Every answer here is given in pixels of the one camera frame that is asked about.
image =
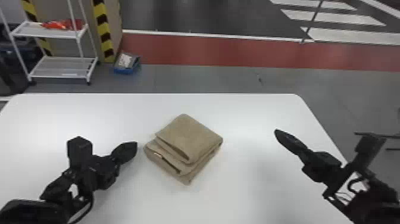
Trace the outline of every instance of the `black equipment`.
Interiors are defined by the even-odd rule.
[[[67,142],[70,167],[50,183],[40,199],[42,201],[12,200],[0,211],[1,224],[66,224],[84,207],[89,205],[78,218],[87,215],[94,202],[93,192],[108,189],[119,175],[120,166],[130,161],[137,151],[136,142],[119,145],[110,155],[93,155],[92,143],[82,137]],[[77,186],[73,196],[70,188]]]
[[[323,197],[355,224],[400,223],[400,205],[397,192],[378,180],[368,169],[386,138],[372,133],[363,133],[355,151],[356,157],[346,166],[327,152],[313,152],[291,134],[275,130],[275,136],[290,152],[304,163],[302,171],[314,182],[323,183],[327,189]],[[358,178],[348,182],[347,189],[354,194],[343,200],[339,190],[351,175]],[[356,191],[355,183],[362,182],[367,190]]]

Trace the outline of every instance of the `cable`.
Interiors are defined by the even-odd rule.
[[[91,209],[93,208],[93,204],[94,204],[94,202],[95,202],[95,198],[94,198],[94,196],[93,196],[93,193],[92,193],[92,195],[90,196],[90,199],[89,199],[89,208],[87,208],[87,210],[86,211],[84,211],[78,218],[76,218],[74,221],[72,221],[72,222],[70,222],[70,223],[68,223],[68,224],[77,224],[79,221],[81,221],[90,211],[91,211]]]

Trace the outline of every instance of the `wall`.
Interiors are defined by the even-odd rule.
[[[21,0],[0,0],[0,7],[9,23],[21,23],[25,18]]]

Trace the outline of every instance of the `folded towel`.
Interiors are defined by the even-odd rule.
[[[144,150],[151,161],[188,185],[222,142],[222,137],[182,114],[159,131]]]
[[[196,163],[223,141],[221,136],[187,114],[175,118],[155,136],[159,145],[186,164]]]
[[[150,150],[148,148],[148,145],[145,146],[145,154],[147,157],[153,161],[155,164],[159,165],[161,168],[163,168],[166,172],[171,174],[173,177],[175,177],[178,181],[185,185],[189,185],[193,178],[203,169],[203,167],[215,156],[217,151],[220,149],[220,147],[216,148],[214,151],[211,153],[207,154],[206,157],[204,157],[203,160],[201,160],[199,163],[196,163],[196,166],[193,166],[193,169],[191,172],[186,173],[185,175],[182,175],[180,172],[181,170],[178,169],[176,164],[173,164],[169,162],[165,157],[163,157],[161,154],[156,153],[153,150]]]

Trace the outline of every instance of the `shelf rack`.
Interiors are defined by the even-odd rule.
[[[18,59],[21,61],[22,68],[28,78],[28,81],[31,84],[35,84],[35,81],[33,80],[34,77],[40,77],[86,79],[86,83],[90,85],[90,78],[92,77],[93,70],[98,63],[99,58],[95,43],[93,41],[92,32],[89,28],[88,18],[86,17],[82,0],[78,0],[82,17],[85,21],[85,25],[82,27],[82,29],[78,30],[71,0],[66,1],[68,3],[73,30],[46,29],[41,26],[41,23],[28,21],[26,18],[24,22],[10,32],[10,40],[15,48]],[[81,38],[85,35],[85,33],[89,34],[90,42],[95,53],[94,58],[85,58],[83,55]],[[38,38],[74,39],[78,45],[80,57],[50,57],[45,54],[44,49],[39,45],[43,53],[43,57],[32,69],[32,71],[29,72],[23,61],[21,53],[15,44],[15,38],[17,37],[35,38],[37,43],[39,43]]]

